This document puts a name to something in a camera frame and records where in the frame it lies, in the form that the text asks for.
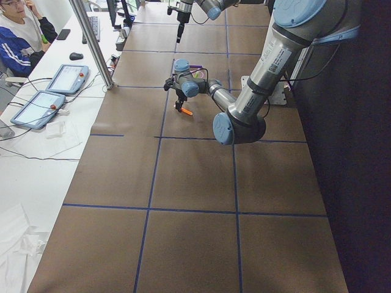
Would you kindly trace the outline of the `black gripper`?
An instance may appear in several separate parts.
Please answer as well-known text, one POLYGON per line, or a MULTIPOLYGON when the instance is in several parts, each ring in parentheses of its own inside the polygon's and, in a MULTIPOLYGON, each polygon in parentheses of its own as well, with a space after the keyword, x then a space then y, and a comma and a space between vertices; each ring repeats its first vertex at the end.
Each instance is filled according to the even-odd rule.
POLYGON ((181 36, 183 35, 184 29, 185 29, 185 23, 181 22, 181 23, 178 25, 177 40, 176 40, 177 43, 180 43, 180 42, 181 42, 181 36))
POLYGON ((184 102, 187 101, 187 96, 183 93, 182 90, 176 90, 176 94, 178 96, 178 99, 175 102, 175 109, 181 112, 183 109, 184 102))

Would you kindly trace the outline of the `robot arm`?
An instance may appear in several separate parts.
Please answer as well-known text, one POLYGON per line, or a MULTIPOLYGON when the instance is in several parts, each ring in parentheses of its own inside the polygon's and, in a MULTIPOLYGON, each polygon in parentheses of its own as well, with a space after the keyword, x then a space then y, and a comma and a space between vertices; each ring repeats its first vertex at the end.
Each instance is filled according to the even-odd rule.
POLYGON ((177 1, 174 6, 169 6, 167 9, 171 9, 177 12, 177 21, 179 22, 176 42, 180 43, 185 29, 185 25, 189 23, 190 16, 192 14, 192 5, 196 2, 197 5, 205 12, 208 19, 215 20, 222 11, 226 8, 239 4, 239 1, 214 1, 214 0, 181 0, 177 1))
POLYGON ((174 62, 164 89, 174 89, 177 111, 188 98, 207 94, 221 108, 213 120, 213 133, 222 145, 252 143, 263 137, 266 123, 259 111, 282 80, 297 54, 311 45, 336 44, 356 38, 360 29, 361 1, 274 1, 262 54, 242 90, 234 97, 220 81, 197 78, 185 59, 174 62))

